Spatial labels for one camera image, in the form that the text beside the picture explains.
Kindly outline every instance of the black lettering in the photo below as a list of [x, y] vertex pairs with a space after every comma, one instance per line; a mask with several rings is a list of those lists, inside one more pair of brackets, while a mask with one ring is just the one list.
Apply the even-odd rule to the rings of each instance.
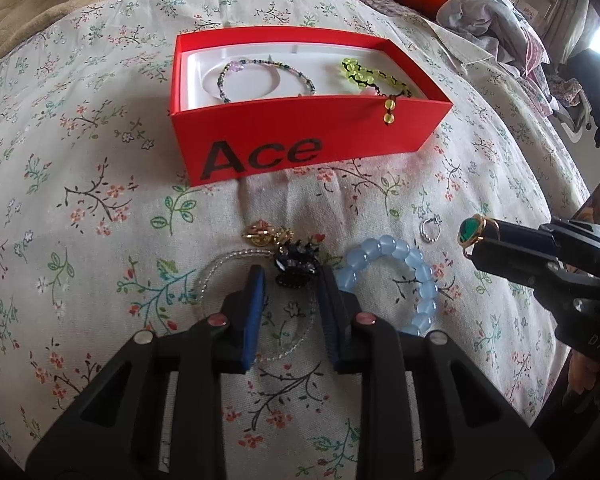
[[[226, 164], [216, 165], [216, 159], [218, 155], [222, 152], [224, 157], [227, 160]], [[235, 155], [234, 150], [231, 149], [229, 143], [226, 140], [217, 140], [211, 146], [209, 150], [209, 155], [206, 158], [205, 167], [202, 170], [202, 175], [200, 176], [200, 180], [207, 180], [211, 177], [211, 174], [214, 171], [218, 170], [226, 170], [227, 168], [234, 168], [237, 173], [241, 173], [244, 171], [244, 166], [240, 162], [240, 159]]]
[[274, 150], [275, 152], [284, 152], [285, 147], [282, 144], [263, 144], [262, 146], [258, 146], [255, 150], [251, 152], [249, 155], [249, 165], [256, 170], [264, 170], [265, 168], [272, 168], [273, 166], [280, 164], [282, 162], [282, 157], [274, 158], [272, 162], [268, 164], [263, 164], [258, 161], [258, 156], [264, 150]]
[[[301, 150], [300, 147], [303, 144], [307, 144], [309, 147]], [[289, 148], [289, 153], [286, 158], [289, 159], [289, 162], [307, 162], [312, 158], [318, 156], [318, 153], [322, 149], [322, 141], [320, 139], [303, 139], [298, 140], [291, 148]], [[313, 155], [305, 156], [303, 158], [299, 158], [299, 153], [313, 153]]]

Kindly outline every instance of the open box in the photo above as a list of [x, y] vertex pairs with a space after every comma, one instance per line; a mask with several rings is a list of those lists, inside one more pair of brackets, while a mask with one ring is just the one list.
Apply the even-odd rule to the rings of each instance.
[[[340, 71], [345, 57], [408, 83], [387, 126], [385, 98], [360, 95]], [[231, 60], [273, 59], [303, 72], [316, 87], [269, 66], [232, 75], [219, 98], [218, 75]], [[277, 95], [296, 94], [284, 97]], [[322, 28], [235, 27], [176, 38], [171, 121], [190, 184], [254, 173], [415, 152], [451, 110], [442, 90], [390, 40]]]

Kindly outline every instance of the curtain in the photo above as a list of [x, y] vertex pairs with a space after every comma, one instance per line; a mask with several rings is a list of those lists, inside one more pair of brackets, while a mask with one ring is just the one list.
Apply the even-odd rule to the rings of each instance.
[[589, 0], [557, 0], [541, 36], [552, 65], [588, 48], [599, 26], [600, 18]]

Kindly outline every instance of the silver ring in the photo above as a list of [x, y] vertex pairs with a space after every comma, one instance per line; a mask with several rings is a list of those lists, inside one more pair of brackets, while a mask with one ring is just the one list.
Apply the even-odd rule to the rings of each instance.
[[[425, 225], [427, 225], [429, 222], [433, 222], [433, 224], [438, 228], [438, 233], [433, 238], [424, 231]], [[440, 238], [440, 233], [442, 232], [440, 224], [442, 224], [442, 222], [440, 221], [440, 217], [438, 215], [434, 215], [433, 218], [427, 218], [420, 224], [420, 236], [427, 244], [432, 244], [433, 242], [437, 241], [438, 238]]]

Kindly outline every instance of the floral bedsheet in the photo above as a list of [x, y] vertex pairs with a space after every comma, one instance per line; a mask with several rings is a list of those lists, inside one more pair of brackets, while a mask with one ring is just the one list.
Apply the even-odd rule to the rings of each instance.
[[[399, 44], [454, 102], [417, 153], [343, 160], [192, 188], [168, 117], [174, 38], [236, 25], [304, 25]], [[456, 229], [476, 212], [537, 226], [586, 188], [524, 92], [464, 40], [358, 0], [108, 0], [63, 18], [0, 62], [0, 442], [20, 465], [137, 330], [185, 330], [241, 288], [226, 264], [202, 305], [196, 280], [244, 247], [258, 218], [321, 243], [334, 266], [367, 237], [420, 245], [440, 288], [433, 327], [531, 422], [566, 349], [531, 291], [476, 272]], [[424, 244], [422, 219], [442, 236]], [[267, 267], [269, 279], [275, 272]], [[223, 378], [230, 478], [353, 478], [360, 394], [330, 371], [309, 291], [269, 287], [264, 362]], [[368, 269], [362, 305], [397, 326], [415, 306], [397, 262]], [[201, 428], [191, 428], [204, 438]], [[162, 466], [168, 466], [168, 453]]]

